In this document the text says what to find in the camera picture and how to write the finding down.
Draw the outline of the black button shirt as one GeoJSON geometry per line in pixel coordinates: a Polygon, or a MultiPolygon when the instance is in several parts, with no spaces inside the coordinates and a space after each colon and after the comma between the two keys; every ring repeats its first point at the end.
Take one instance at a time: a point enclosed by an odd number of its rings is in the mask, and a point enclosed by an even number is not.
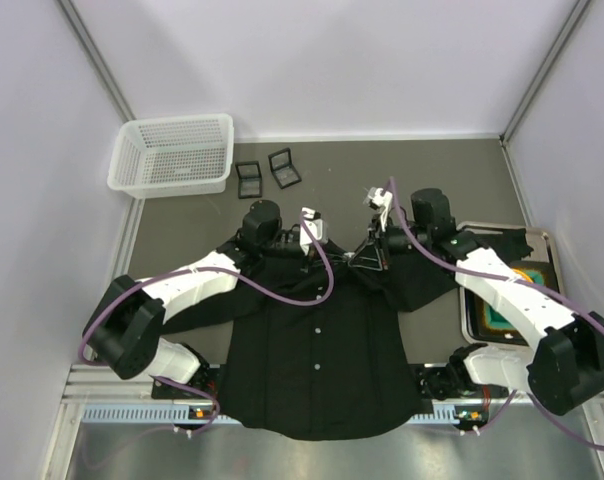
{"type": "MultiPolygon", "coordinates": [[[[320,297],[325,266],[268,258],[254,281],[295,300],[320,297]]],[[[248,428],[297,440],[349,440],[386,433],[416,415],[421,401],[398,316],[456,289],[421,257],[400,255],[389,271],[330,263],[335,286],[311,307],[271,299],[239,283],[168,321],[165,334],[231,323],[218,390],[224,413],[248,428]]]]}

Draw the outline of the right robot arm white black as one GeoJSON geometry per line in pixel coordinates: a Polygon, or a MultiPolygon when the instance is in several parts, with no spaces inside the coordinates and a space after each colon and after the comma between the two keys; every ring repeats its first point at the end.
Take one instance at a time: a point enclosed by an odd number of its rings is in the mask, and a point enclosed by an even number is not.
{"type": "Polygon", "coordinates": [[[495,385],[531,395],[564,415],[604,392],[604,320],[561,294],[526,280],[477,233],[457,227],[446,195],[426,188],[411,196],[413,219],[390,214],[401,206],[391,187],[371,188],[364,200],[374,214],[352,264],[387,272],[400,255],[421,257],[504,318],[521,347],[475,343],[451,355],[447,369],[460,390],[495,385]]]}

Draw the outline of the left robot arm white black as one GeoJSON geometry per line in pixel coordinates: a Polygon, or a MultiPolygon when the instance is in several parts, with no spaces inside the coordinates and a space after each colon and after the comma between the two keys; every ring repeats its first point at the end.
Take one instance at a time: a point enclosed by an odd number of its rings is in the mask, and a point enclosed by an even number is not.
{"type": "Polygon", "coordinates": [[[146,280],[128,275],[114,279],[85,327],[81,346],[92,349],[96,364],[108,366],[122,380],[148,375],[176,388],[192,387],[204,376],[206,362],[189,347],[163,339],[163,326],[239,283],[296,307],[323,303],[335,286],[327,242],[328,228],[318,211],[303,208],[298,225],[284,230],[279,206],[257,201],[235,236],[202,259],[146,280]],[[320,258],[328,277],[325,292],[316,299],[295,300],[258,284],[251,276],[269,257],[320,258]]]}

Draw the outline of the black box gold brooch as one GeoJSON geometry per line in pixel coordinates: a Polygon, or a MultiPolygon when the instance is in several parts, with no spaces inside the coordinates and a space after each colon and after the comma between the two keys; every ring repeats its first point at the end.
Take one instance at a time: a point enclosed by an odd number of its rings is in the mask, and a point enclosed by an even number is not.
{"type": "Polygon", "coordinates": [[[280,189],[286,189],[302,181],[293,164],[290,148],[283,148],[267,156],[270,171],[280,189]]]}

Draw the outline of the black box blue brooch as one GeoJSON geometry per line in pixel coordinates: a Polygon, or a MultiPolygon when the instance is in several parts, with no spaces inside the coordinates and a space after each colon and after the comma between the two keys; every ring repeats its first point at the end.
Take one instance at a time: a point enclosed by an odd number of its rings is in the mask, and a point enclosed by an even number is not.
{"type": "Polygon", "coordinates": [[[261,198],[263,194],[263,177],[258,161],[238,162],[235,164],[238,176],[238,198],[261,198]]]}

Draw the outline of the metal tray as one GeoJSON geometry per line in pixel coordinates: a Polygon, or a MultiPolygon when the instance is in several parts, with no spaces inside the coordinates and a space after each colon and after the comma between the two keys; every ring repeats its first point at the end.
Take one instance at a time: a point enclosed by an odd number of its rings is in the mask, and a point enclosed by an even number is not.
{"type": "MultiPolygon", "coordinates": [[[[500,225],[482,222],[462,222],[462,230],[480,235],[499,235],[520,229],[520,226],[500,225]]],[[[556,292],[563,293],[564,285],[561,273],[556,265],[557,251],[551,235],[540,228],[524,227],[527,244],[532,252],[513,266],[536,284],[544,285],[556,292]]],[[[487,343],[493,345],[527,345],[519,334],[504,318],[494,312],[479,297],[468,290],[460,290],[461,330],[469,343],[487,343]]]]}

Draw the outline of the green black mat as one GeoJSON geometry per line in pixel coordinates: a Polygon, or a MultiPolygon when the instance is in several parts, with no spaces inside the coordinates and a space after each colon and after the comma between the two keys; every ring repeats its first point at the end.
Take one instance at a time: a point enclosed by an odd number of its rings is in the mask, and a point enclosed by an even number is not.
{"type": "MultiPolygon", "coordinates": [[[[511,263],[511,269],[524,270],[535,284],[559,290],[557,274],[550,262],[520,260],[511,263]]],[[[502,337],[521,339],[517,330],[499,313],[470,292],[465,293],[467,324],[474,338],[502,337]]]]}

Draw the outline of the orange bowl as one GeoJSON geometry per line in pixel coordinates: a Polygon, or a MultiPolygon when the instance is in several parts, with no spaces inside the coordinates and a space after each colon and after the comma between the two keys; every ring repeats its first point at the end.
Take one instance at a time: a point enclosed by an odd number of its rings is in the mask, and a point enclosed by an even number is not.
{"type": "Polygon", "coordinates": [[[533,278],[529,274],[527,274],[524,270],[514,268],[513,271],[517,275],[519,275],[523,280],[525,280],[526,282],[528,282],[528,283],[535,283],[535,281],[533,280],[533,278]]]}

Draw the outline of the white perforated plastic basket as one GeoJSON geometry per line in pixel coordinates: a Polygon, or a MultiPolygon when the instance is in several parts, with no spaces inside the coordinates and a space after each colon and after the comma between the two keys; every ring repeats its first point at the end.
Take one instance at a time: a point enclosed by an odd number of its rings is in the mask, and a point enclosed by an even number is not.
{"type": "Polygon", "coordinates": [[[129,121],[116,138],[107,185],[138,200],[219,194],[233,149],[226,113],[129,121]]]}

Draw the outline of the aluminium rail frame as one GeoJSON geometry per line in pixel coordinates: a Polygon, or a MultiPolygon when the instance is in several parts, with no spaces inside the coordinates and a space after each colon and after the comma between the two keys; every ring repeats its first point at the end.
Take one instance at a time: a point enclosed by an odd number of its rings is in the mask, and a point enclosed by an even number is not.
{"type": "Polygon", "coordinates": [[[545,420],[525,395],[500,401],[486,423],[407,424],[365,440],[295,441],[214,423],[204,432],[168,424],[87,424],[93,404],[153,400],[151,380],[119,380],[75,365],[63,391],[47,479],[604,479],[604,397],[545,420]]]}

